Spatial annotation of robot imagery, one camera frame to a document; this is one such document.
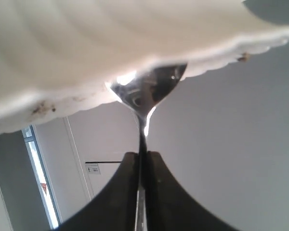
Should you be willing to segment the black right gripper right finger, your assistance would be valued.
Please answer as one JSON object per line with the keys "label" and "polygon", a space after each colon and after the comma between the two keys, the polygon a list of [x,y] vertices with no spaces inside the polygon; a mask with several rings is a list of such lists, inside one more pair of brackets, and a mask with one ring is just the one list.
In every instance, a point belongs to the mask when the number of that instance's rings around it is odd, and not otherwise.
{"label": "black right gripper right finger", "polygon": [[146,222],[149,231],[235,231],[194,200],[158,152],[144,156]]}

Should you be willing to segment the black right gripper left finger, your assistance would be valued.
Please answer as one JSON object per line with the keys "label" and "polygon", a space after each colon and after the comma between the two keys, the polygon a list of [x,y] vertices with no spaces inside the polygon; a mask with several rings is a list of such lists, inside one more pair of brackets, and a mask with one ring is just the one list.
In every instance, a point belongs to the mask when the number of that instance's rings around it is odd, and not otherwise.
{"label": "black right gripper left finger", "polygon": [[108,184],[56,231],[133,231],[139,180],[137,153],[125,153]]}

